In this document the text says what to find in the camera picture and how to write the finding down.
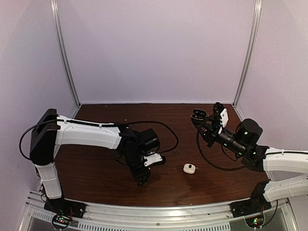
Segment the right circuit board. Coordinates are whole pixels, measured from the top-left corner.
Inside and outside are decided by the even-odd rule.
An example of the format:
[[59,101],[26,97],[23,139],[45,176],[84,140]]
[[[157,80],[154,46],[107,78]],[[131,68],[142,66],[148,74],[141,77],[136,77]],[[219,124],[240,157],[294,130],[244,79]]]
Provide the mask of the right circuit board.
[[245,223],[248,227],[254,229],[254,228],[259,228],[260,226],[263,225],[265,221],[265,218],[264,217],[261,217],[261,216],[255,216],[255,217],[248,217],[248,218],[245,218]]

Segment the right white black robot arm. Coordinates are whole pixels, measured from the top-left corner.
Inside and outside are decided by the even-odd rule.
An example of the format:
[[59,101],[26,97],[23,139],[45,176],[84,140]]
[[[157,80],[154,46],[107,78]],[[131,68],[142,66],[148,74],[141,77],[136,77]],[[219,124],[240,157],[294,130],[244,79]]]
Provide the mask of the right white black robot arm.
[[222,151],[229,150],[243,166],[232,171],[247,168],[265,172],[268,181],[258,183],[247,201],[247,209],[257,212],[265,202],[308,193],[308,153],[277,149],[258,145],[263,129],[252,119],[243,120],[235,132],[225,128],[227,120],[217,113],[207,116],[194,114],[191,121],[197,129],[196,138],[202,138],[211,147],[218,143]]

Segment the left aluminium frame post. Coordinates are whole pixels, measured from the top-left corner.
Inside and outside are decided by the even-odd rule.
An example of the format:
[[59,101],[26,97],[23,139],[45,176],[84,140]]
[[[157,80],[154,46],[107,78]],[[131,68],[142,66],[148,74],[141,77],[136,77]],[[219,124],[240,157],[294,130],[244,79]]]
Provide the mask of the left aluminium frame post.
[[58,0],[51,0],[50,3],[51,3],[51,13],[53,17],[53,23],[55,27],[55,34],[56,34],[57,43],[58,43],[59,52],[60,52],[60,58],[61,58],[63,68],[64,68],[64,74],[65,74],[74,104],[76,107],[80,107],[81,103],[77,95],[77,89],[73,81],[72,72],[71,72],[71,68],[70,68],[70,64],[68,60],[68,55],[67,55],[66,48],[65,48],[64,36],[63,36],[60,13],[59,13],[59,2]]

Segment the aluminium frame post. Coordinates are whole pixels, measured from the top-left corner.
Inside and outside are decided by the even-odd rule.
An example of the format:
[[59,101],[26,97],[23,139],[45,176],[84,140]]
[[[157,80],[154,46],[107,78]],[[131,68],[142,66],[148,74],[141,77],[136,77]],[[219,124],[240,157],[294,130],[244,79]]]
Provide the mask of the aluminium frame post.
[[57,43],[58,43],[59,52],[60,52],[60,58],[61,58],[63,68],[64,68],[64,74],[65,74],[74,104],[76,107],[80,107],[81,103],[77,95],[77,89],[73,81],[72,72],[71,72],[71,68],[70,68],[70,64],[68,60],[68,55],[67,55],[66,48],[65,48],[64,36],[63,36],[60,13],[59,13],[59,2],[58,0],[51,0],[50,3],[51,3],[51,13],[53,17],[53,23],[55,27],[55,34],[56,34]]
[[248,76],[249,67],[253,57],[253,50],[258,36],[261,15],[262,15],[262,0],[255,0],[255,6],[252,15],[252,24],[251,24],[251,30],[250,30],[250,36],[248,40],[245,60],[240,76],[240,81],[232,104],[234,108],[236,108],[239,103],[241,94],[244,89],[244,84]]

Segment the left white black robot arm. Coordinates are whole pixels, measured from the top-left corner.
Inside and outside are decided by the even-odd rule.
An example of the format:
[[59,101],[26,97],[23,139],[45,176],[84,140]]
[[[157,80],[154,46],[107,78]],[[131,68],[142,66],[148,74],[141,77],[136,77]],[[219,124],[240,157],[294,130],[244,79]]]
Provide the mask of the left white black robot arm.
[[166,161],[154,151],[160,141],[151,128],[138,132],[127,125],[74,120],[58,115],[56,109],[48,109],[32,128],[29,158],[39,173],[51,207],[59,214],[69,210],[69,202],[63,197],[54,163],[54,149],[67,144],[117,150],[125,157],[133,178],[139,184],[148,180],[151,165]]

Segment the white earbud charging case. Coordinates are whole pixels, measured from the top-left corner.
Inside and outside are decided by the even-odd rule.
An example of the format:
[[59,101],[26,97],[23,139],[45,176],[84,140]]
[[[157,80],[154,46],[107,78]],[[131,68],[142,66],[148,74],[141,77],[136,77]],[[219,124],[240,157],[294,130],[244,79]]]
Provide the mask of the white earbud charging case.
[[195,171],[196,171],[196,167],[195,165],[192,165],[192,164],[185,164],[184,167],[183,167],[183,171],[187,174],[194,174]]

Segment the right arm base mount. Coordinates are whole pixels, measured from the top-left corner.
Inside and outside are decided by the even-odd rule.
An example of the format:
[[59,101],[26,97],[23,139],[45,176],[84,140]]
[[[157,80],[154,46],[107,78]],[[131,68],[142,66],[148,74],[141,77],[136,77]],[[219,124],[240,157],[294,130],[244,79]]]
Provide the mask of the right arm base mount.
[[271,209],[271,202],[264,198],[249,198],[243,201],[237,201],[230,204],[231,212],[234,218],[248,216],[255,213],[261,213],[264,210]]

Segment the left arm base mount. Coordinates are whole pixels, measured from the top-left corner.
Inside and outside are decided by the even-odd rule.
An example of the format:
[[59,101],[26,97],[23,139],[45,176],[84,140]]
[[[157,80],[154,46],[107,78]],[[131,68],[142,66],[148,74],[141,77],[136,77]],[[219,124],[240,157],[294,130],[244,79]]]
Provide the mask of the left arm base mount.
[[69,218],[83,218],[86,205],[63,198],[48,199],[44,209]]

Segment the right aluminium frame post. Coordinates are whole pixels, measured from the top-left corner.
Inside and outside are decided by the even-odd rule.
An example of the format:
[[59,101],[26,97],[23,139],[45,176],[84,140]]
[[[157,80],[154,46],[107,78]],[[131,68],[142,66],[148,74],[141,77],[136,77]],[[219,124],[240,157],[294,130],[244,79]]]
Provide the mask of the right aluminium frame post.
[[261,15],[262,15],[262,0],[255,0],[255,6],[252,15],[252,24],[251,24],[251,30],[250,30],[250,36],[248,40],[245,60],[240,76],[240,81],[232,104],[234,108],[236,108],[239,103],[241,94],[244,89],[244,84],[248,76],[249,67],[253,57],[253,50],[258,36]]

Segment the black earbud charging case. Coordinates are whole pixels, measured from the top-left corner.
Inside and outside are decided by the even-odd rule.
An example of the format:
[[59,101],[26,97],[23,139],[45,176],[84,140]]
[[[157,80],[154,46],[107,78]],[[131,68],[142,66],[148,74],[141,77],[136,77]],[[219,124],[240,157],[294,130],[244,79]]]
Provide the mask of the black earbud charging case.
[[207,117],[206,111],[200,109],[193,109],[191,120],[204,121]]

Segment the aluminium front rail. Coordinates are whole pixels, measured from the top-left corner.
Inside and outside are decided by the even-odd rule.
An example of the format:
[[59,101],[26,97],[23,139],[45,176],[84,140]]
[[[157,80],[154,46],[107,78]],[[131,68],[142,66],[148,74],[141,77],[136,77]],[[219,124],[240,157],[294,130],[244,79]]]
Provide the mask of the aluminium front rail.
[[[41,194],[29,192],[18,231],[57,231],[51,224],[54,213],[44,209]],[[287,199],[279,201],[273,219],[261,229],[250,228],[246,223],[258,213],[235,218],[231,202],[171,207],[83,202],[83,218],[73,218],[64,231],[299,231]]]

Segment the left circuit board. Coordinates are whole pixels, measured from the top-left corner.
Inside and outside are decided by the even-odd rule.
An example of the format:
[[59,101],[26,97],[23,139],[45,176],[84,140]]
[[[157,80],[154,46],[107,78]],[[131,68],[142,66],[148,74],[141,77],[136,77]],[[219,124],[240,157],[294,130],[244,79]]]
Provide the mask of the left circuit board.
[[51,220],[51,224],[56,229],[66,229],[71,224],[71,222],[72,220],[70,218],[60,216],[60,215],[53,216]]

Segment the circuit board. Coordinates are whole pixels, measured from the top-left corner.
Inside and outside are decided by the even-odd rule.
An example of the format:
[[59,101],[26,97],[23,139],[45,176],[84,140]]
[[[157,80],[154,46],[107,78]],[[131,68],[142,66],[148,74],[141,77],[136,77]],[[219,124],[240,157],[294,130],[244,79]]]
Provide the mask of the circuit board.
[[71,222],[72,220],[70,218],[60,216],[60,215],[53,216],[51,220],[51,224],[56,229],[66,229],[71,224]]
[[248,217],[248,218],[245,218],[245,223],[248,227],[254,229],[254,228],[259,228],[260,226],[263,225],[265,221],[265,218],[264,217],[261,217],[261,216],[255,216],[255,217]]

